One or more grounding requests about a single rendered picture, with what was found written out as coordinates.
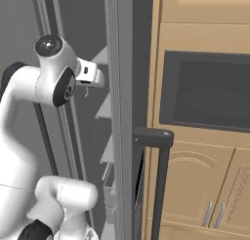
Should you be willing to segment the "tan upper cupboard door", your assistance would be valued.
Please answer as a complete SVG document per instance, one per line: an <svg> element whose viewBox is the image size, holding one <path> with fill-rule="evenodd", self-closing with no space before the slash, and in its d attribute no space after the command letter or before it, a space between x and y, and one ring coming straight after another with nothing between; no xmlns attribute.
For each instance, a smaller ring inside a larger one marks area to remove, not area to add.
<svg viewBox="0 0 250 240"><path fill-rule="evenodd" d="M166 23L250 24L250 0L161 0Z"/></svg>

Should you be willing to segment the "tan wooden oven cabinet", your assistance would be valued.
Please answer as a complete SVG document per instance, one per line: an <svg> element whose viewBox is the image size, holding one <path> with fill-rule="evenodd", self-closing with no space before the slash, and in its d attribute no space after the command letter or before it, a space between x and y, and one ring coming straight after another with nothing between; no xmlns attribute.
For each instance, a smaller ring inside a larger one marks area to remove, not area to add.
<svg viewBox="0 0 250 240"><path fill-rule="evenodd" d="M153 0L148 125L151 128L172 131L174 142L232 147L232 155L237 148L250 150L250 133L175 126L159 122L164 54L167 51L250 54L250 24L166 23L161 19L161 9L162 1ZM161 224L178 224L215 230L209 224L222 187L206 226L176 223L162 218Z"/></svg>

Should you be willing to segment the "grey freezer door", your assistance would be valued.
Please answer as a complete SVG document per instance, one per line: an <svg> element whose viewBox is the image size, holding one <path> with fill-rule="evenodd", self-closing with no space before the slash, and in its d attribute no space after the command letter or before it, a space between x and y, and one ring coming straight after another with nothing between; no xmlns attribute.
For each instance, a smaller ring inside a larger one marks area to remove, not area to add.
<svg viewBox="0 0 250 240"><path fill-rule="evenodd" d="M141 240L144 128L150 62L152 0L104 0L115 173L116 240Z"/></svg>

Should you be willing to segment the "grey door shelf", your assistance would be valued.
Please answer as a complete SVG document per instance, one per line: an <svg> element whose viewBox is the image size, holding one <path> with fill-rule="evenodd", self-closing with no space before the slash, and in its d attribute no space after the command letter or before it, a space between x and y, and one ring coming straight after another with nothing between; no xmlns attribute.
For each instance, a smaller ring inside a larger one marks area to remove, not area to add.
<svg viewBox="0 0 250 240"><path fill-rule="evenodd" d="M94 58L93 62L108 65L107 47L104 47Z"/></svg>
<svg viewBox="0 0 250 240"><path fill-rule="evenodd" d="M111 117L111 108L110 108L110 95L107 95L103 104L99 108L96 118L110 118Z"/></svg>
<svg viewBox="0 0 250 240"><path fill-rule="evenodd" d="M101 158L101 163L112 163L112 162L113 162L113 141L112 138L109 138Z"/></svg>

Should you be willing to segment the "grey door bin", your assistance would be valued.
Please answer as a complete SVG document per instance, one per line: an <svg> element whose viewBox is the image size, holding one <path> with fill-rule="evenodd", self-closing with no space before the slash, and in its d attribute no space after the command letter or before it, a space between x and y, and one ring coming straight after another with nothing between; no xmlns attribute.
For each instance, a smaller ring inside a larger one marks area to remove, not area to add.
<svg viewBox="0 0 250 240"><path fill-rule="evenodd" d="M116 193L114 182L104 183L104 204L106 212L106 221L109 224L114 224L114 207L116 203Z"/></svg>

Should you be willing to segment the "grey freezer cabinet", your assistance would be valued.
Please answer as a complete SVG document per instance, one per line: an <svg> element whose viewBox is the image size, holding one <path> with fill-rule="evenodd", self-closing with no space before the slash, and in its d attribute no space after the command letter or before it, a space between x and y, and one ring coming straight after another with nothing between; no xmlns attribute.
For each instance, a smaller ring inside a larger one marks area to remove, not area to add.
<svg viewBox="0 0 250 240"><path fill-rule="evenodd" d="M39 64L34 46L45 35L58 35L83 60L106 47L104 0L0 0L0 91L4 70L21 61ZM34 104L31 133L42 154L40 171L85 180L98 189L98 202L87 220L99 233L106 225L101 158L111 136L109 122L96 114L108 95L107 65L97 64L104 87L77 85L61 107Z"/></svg>

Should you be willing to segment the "tan drawer front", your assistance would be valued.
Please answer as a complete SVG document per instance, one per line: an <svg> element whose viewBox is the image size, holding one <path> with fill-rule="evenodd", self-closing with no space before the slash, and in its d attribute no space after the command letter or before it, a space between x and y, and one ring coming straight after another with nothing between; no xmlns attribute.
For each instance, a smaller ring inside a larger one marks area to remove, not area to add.
<svg viewBox="0 0 250 240"><path fill-rule="evenodd" d="M161 224L159 240L250 240L250 236L186 225Z"/></svg>

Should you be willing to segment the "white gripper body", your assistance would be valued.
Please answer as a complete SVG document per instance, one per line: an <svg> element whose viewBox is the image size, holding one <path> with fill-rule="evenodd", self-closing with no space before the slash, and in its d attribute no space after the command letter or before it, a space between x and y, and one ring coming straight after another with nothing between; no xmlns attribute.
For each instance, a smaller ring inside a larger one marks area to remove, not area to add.
<svg viewBox="0 0 250 240"><path fill-rule="evenodd" d="M96 72L94 86L96 88L103 88L104 87L104 74L99 69L97 69L97 72Z"/></svg>

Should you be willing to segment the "tan arched cupboard door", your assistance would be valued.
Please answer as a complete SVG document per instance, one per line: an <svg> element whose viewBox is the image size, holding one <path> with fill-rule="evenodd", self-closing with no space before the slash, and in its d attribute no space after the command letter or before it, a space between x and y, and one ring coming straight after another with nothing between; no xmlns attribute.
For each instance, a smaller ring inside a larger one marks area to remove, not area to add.
<svg viewBox="0 0 250 240"><path fill-rule="evenodd" d="M224 216L219 227L214 228L217 206L223 202ZM210 219L211 228L250 236L250 150L237 148L232 155L216 209Z"/></svg>
<svg viewBox="0 0 250 240"><path fill-rule="evenodd" d="M208 202L215 202L232 147L175 141L169 155L162 219L201 226Z"/></svg>

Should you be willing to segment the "black built-in oven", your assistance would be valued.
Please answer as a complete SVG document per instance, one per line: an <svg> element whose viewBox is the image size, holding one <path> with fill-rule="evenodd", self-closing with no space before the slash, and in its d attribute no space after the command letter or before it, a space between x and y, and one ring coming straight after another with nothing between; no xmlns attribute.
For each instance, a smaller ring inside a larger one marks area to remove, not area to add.
<svg viewBox="0 0 250 240"><path fill-rule="evenodd" d="M159 122L250 133L250 54L167 51Z"/></svg>

